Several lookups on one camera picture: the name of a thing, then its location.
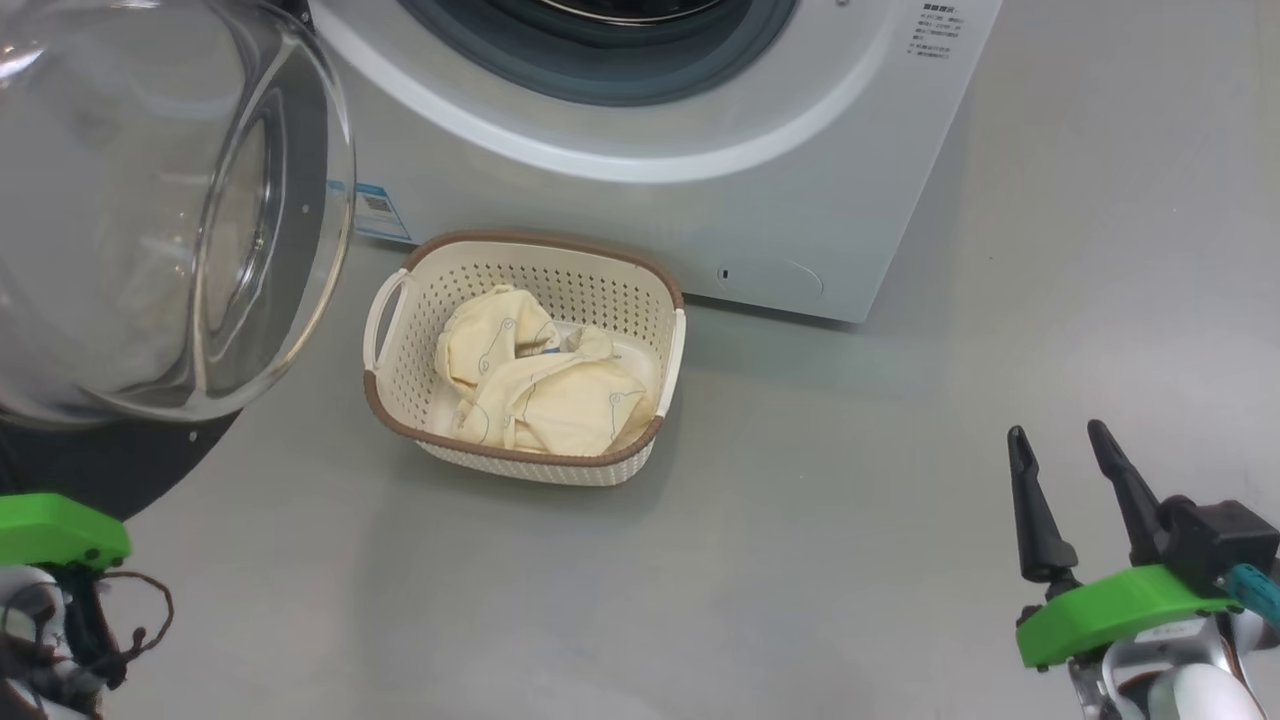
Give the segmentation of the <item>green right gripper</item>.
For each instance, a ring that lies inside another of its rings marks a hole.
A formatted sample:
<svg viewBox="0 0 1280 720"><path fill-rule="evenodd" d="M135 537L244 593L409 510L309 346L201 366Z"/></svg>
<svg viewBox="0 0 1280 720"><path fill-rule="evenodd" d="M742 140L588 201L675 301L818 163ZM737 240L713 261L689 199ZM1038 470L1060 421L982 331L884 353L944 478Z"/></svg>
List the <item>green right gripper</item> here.
<svg viewBox="0 0 1280 720"><path fill-rule="evenodd" d="M1066 591L1027 615L1015 630L1024 667L1055 667L1164 624L1243 610L1225 594L1198 594L1164 565L1155 565L1161 564L1167 539L1160 525L1160 501L1103 421L1091 419L1087 433L1123 515L1130 565L1143 568ZM1076 551L1061 537L1039 484L1039 464L1020 425L1007 432L1007 457L1021 578L1076 585Z"/></svg>

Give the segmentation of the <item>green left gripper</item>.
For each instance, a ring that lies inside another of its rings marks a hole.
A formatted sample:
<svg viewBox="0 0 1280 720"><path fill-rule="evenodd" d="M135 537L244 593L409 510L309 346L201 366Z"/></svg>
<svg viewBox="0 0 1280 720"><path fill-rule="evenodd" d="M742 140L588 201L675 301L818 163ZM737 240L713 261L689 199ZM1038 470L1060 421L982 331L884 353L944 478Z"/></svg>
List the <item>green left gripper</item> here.
<svg viewBox="0 0 1280 720"><path fill-rule="evenodd" d="M56 493L1 497L1 565L119 568L132 555L123 521Z"/></svg>

